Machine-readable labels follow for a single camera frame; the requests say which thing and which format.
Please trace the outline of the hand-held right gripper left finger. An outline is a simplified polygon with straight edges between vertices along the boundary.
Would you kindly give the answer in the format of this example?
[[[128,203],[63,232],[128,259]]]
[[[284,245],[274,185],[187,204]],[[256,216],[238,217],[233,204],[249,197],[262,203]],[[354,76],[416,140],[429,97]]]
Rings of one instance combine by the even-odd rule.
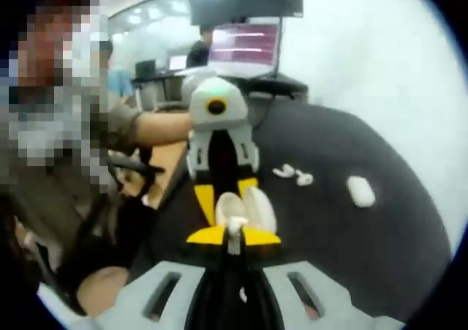
[[[72,329],[214,329],[226,291],[226,262],[236,227],[193,233],[177,255],[158,262],[123,287],[112,307]]]

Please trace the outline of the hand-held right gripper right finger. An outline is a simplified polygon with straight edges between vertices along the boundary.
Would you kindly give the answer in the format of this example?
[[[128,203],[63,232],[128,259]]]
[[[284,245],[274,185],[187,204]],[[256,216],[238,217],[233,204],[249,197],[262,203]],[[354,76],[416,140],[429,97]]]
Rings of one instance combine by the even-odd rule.
[[[304,260],[284,258],[271,231],[239,227],[239,296],[257,329],[401,329],[387,315],[357,308],[350,292]]]

